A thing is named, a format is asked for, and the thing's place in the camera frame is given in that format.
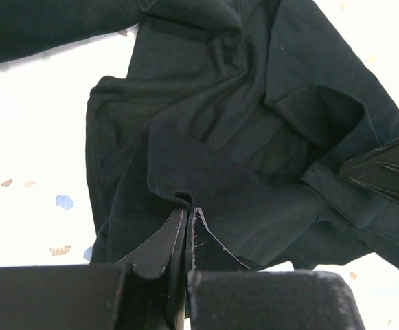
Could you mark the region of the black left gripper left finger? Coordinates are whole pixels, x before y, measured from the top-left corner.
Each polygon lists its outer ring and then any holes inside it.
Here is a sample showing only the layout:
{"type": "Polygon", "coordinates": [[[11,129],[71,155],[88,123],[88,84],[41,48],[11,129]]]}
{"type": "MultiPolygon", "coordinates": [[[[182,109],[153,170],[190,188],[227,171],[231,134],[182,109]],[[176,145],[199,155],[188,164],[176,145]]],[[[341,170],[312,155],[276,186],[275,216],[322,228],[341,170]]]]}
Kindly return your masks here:
{"type": "Polygon", "coordinates": [[[0,329],[182,329],[187,216],[115,264],[1,267],[0,329]]]}

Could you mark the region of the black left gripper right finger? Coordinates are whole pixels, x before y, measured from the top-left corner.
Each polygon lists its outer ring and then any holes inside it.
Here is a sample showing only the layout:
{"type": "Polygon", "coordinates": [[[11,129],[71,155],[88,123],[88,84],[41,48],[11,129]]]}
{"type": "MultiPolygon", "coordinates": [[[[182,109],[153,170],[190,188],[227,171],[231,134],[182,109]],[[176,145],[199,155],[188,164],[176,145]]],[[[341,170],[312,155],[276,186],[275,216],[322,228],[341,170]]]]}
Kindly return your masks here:
{"type": "Polygon", "coordinates": [[[254,272],[190,215],[187,297],[192,329],[364,329],[350,287],[333,272],[254,272]]]}

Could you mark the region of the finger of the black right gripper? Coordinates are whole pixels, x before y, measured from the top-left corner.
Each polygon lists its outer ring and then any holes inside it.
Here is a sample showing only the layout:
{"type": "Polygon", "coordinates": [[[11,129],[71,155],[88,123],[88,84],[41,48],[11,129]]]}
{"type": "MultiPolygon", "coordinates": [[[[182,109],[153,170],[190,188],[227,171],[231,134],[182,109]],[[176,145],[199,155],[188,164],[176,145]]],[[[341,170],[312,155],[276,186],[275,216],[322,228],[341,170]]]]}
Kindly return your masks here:
{"type": "Polygon", "coordinates": [[[399,205],[399,138],[347,161],[340,175],[399,205]]]}

